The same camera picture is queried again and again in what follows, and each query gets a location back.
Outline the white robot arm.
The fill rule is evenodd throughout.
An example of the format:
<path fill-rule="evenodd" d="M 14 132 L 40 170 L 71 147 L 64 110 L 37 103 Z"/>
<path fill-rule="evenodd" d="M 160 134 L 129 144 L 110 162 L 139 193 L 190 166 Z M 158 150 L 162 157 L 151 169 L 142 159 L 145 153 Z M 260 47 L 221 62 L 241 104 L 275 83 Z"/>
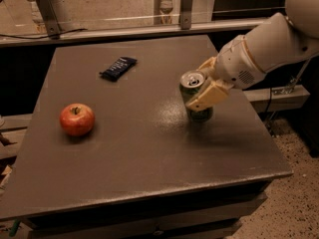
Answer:
<path fill-rule="evenodd" d="M 318 54 L 319 0 L 285 0 L 283 14 L 235 37 L 196 69 L 203 84 L 185 106 L 203 111 L 225 100 L 232 88 L 247 89 L 279 67 Z"/>

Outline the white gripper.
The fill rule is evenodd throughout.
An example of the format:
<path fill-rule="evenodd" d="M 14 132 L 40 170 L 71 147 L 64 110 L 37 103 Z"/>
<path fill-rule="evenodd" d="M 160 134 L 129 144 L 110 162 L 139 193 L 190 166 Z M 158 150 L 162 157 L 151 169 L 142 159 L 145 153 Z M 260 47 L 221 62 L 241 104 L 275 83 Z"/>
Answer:
<path fill-rule="evenodd" d="M 261 82 L 266 74 L 254 62 L 244 35 L 228 42 L 215 57 L 210 57 L 198 68 L 207 79 L 198 96 L 185 104 L 194 111 L 202 111 L 223 102 L 229 91 L 247 89 Z"/>

